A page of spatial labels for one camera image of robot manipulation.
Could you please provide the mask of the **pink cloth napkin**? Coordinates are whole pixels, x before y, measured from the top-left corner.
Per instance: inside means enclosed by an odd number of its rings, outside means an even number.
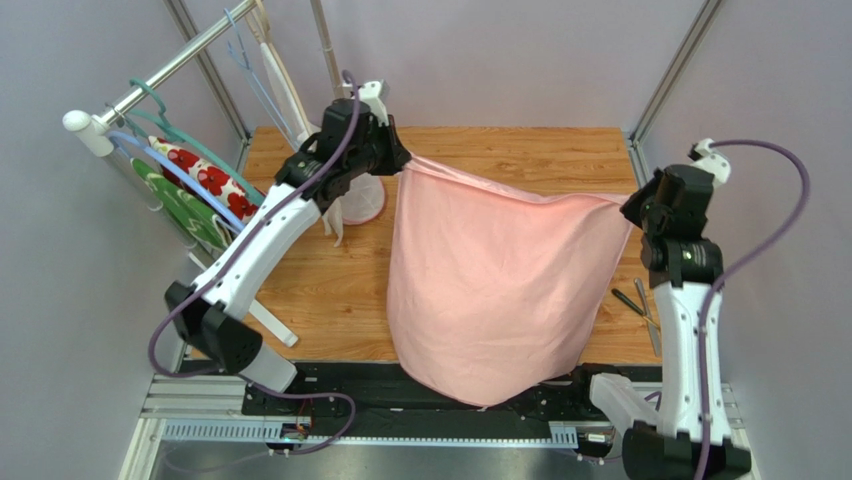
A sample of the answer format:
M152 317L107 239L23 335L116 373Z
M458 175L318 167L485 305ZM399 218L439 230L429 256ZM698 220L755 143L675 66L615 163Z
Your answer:
M623 203L414 157L398 183L386 301L403 370L477 407L570 373L630 235Z

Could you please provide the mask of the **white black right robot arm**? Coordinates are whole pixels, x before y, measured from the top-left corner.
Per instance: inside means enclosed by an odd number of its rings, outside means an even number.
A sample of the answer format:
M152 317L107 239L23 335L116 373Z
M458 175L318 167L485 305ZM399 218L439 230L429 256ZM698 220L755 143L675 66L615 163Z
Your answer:
M703 236L712 195L730 174L728 162L656 170L620 209L643 233L663 347L660 407L614 373L592 375L589 397L620 435L631 479L740 479L752 469L750 451L733 442L720 380L714 284L723 256Z

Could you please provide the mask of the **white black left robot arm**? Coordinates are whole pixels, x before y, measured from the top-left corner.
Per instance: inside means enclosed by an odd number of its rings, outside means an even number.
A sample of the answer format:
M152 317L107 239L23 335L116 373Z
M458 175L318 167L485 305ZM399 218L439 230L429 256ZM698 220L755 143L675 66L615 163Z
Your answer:
M394 120L378 97L337 99L275 176L265 200L226 251L190 285L165 293L179 337L230 374L283 393L297 367L243 319L260 287L301 235L370 174L391 176L410 160Z

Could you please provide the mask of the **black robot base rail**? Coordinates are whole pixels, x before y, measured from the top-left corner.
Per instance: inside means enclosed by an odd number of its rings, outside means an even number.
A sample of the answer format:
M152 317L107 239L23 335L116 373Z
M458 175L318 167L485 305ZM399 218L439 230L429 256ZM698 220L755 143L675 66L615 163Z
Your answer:
M304 416L313 437L342 431L347 438L538 440L556 421L602 422L587 395L593 375L614 373L634 385L658 383L659 366L585 363L495 406L474 407L415 381L397 363L302 362L297 381L280 399L245 391L247 416Z

